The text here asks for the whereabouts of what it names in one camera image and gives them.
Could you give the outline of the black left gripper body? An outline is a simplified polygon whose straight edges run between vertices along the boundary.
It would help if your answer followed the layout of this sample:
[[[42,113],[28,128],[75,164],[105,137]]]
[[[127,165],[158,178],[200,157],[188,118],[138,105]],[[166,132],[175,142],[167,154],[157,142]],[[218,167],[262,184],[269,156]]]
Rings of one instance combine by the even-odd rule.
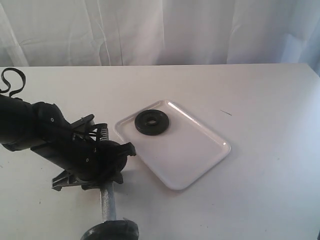
[[[94,123],[85,132],[75,131],[65,120],[55,104],[37,102],[31,106],[32,124],[37,144],[30,149],[64,169],[79,182],[98,183],[100,163],[98,159]],[[125,157],[118,157],[115,146],[119,143],[108,140],[106,147],[109,178],[125,167]]]

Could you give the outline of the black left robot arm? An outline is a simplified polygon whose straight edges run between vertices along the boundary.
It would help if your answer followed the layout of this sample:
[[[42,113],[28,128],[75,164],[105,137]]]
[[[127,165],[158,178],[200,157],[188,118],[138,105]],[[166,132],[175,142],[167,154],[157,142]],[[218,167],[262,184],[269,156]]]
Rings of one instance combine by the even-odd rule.
[[[109,140],[108,125],[94,117],[69,123],[55,104],[1,96],[0,143],[11,152],[30,149],[84,182],[117,178],[135,147]]]

